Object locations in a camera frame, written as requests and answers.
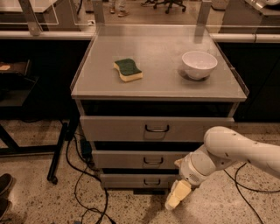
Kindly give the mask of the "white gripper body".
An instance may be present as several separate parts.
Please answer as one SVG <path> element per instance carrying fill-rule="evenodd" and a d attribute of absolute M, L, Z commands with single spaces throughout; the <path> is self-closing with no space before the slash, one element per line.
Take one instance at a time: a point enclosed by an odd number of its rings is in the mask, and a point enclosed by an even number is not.
<path fill-rule="evenodd" d="M 205 145 L 178 161 L 179 174 L 192 187 L 199 187 L 212 173 L 225 168 L 227 161 L 211 154 Z"/>

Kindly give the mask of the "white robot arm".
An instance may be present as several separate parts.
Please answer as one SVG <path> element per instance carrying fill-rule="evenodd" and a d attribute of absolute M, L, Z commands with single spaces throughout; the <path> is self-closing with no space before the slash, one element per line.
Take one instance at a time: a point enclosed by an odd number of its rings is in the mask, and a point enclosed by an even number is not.
<path fill-rule="evenodd" d="M 197 150 L 174 162 L 181 180 L 173 183 L 165 208 L 173 210 L 212 173 L 235 162 L 250 163 L 280 178 L 279 146 L 250 140 L 226 127 L 212 127 L 205 133 L 204 142 Z"/>

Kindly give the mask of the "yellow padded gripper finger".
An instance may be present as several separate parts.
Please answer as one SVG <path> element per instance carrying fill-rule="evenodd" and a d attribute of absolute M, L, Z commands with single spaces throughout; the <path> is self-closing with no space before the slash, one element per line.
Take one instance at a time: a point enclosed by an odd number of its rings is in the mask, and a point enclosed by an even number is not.
<path fill-rule="evenodd" d="M 185 180 L 176 180 L 164 204 L 167 210 L 173 210 L 192 191 L 191 185 Z"/>

